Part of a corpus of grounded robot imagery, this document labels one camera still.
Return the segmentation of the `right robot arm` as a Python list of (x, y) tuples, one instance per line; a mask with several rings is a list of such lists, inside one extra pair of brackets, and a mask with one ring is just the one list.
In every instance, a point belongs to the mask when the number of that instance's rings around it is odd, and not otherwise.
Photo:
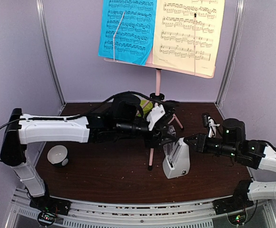
[[(276, 173), (276, 147), (265, 140), (247, 140), (245, 123), (235, 118), (222, 122), (222, 136), (198, 133), (184, 138), (193, 151), (233, 158), (235, 162), (255, 170)], [(276, 181), (241, 180), (229, 200), (232, 209), (240, 209), (247, 201), (276, 200)]]

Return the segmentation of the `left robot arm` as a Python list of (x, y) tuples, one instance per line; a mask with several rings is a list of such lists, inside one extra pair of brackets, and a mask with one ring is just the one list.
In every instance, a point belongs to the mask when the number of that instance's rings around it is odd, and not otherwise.
[(10, 166), (30, 196), (44, 211), (54, 207), (48, 187), (26, 158), (27, 145), (38, 142), (105, 143), (120, 139), (142, 138), (147, 148), (174, 142), (167, 123), (175, 113), (176, 101), (161, 101), (148, 114), (143, 113), (141, 93), (127, 91), (111, 96), (111, 105), (98, 113), (96, 108), (73, 116), (33, 116), (20, 108), (12, 111), (2, 141), (0, 160)]

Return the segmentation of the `grey metronome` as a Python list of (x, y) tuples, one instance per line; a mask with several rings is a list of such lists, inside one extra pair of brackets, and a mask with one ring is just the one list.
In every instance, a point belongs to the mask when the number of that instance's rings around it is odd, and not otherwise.
[(163, 146), (165, 158), (162, 163), (163, 171), (168, 179), (187, 175), (190, 169), (189, 146), (184, 138)]

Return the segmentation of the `pink music stand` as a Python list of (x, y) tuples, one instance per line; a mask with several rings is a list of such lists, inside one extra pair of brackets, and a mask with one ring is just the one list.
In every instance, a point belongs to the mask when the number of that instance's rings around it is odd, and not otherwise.
[[(120, 61), (120, 60), (116, 60), (115, 58), (104, 58), (105, 61), (107, 62), (116, 62), (116, 63), (123, 63), (123, 64), (132, 64), (129, 62), (125, 62), (125, 61)], [(215, 73), (215, 68), (214, 67), (214, 71), (212, 73), (212, 76), (207, 76), (205, 74), (200, 74), (200, 73), (194, 73), (193, 71), (186, 71), (186, 70), (181, 70), (181, 69), (175, 69), (175, 68), (171, 68), (171, 67), (167, 67), (167, 66), (160, 66), (160, 65), (154, 65), (153, 64), (153, 57), (152, 57), (152, 52), (150, 53), (146, 64), (143, 67), (150, 67), (150, 68), (154, 68), (156, 69), (156, 89), (155, 89), (155, 96), (157, 96), (157, 98), (159, 98), (160, 96), (160, 87), (161, 87), (161, 73), (162, 70), (167, 70), (167, 71), (172, 71), (172, 72), (177, 72), (177, 73), (182, 73), (182, 74), (186, 74), (186, 75), (191, 75), (191, 76), (197, 76), (197, 77), (202, 77), (202, 78), (213, 78), (214, 73)], [(169, 124), (172, 123), (174, 120), (176, 120), (176, 122), (178, 123), (179, 127), (181, 128), (181, 130), (184, 130), (184, 127), (182, 125), (182, 123), (180, 122), (180, 120), (178, 119), (178, 117), (176, 116), (176, 114), (173, 114), (172, 119), (168, 122)], [(154, 148), (150, 149), (150, 155), (149, 155), (149, 163), (148, 163), (148, 170), (151, 171), (153, 169), (153, 157), (154, 157)]]

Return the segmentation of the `yellow paper sheet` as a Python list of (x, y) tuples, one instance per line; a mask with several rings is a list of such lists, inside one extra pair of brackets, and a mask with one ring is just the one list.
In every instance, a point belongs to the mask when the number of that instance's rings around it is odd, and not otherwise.
[(152, 64), (212, 78), (224, 8), (223, 0), (157, 1)]

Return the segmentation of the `blue sheet music paper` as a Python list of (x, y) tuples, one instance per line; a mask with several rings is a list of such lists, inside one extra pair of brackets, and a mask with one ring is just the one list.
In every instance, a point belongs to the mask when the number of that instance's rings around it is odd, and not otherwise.
[(98, 56), (145, 65), (153, 47), (156, 0), (104, 0)]

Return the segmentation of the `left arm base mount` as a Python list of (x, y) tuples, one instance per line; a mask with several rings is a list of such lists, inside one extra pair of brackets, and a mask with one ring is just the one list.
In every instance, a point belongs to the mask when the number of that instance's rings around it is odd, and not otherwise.
[(71, 207), (71, 201), (58, 198), (31, 198), (30, 207), (38, 209), (37, 222), (42, 227), (49, 227), (60, 221), (60, 216), (67, 216)]

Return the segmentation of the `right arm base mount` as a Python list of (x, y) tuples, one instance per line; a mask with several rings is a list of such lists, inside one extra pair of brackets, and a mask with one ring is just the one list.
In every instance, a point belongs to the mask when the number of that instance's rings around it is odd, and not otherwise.
[(243, 226), (248, 221), (247, 208), (254, 205), (253, 201), (241, 196), (216, 199), (212, 202), (216, 215), (226, 214), (228, 222), (234, 226)]

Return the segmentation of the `clear metronome front cover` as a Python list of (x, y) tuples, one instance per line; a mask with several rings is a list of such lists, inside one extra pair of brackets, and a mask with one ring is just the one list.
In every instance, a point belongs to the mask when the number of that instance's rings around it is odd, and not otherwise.
[[(173, 125), (170, 125), (168, 127), (167, 133), (174, 136), (174, 137), (176, 137), (176, 131), (175, 131), (175, 128), (174, 128)], [(170, 143), (167, 143), (163, 146), (163, 149), (164, 149), (164, 152), (165, 152), (166, 155), (169, 155), (172, 152), (174, 144), (175, 144), (175, 142), (170, 142)]]

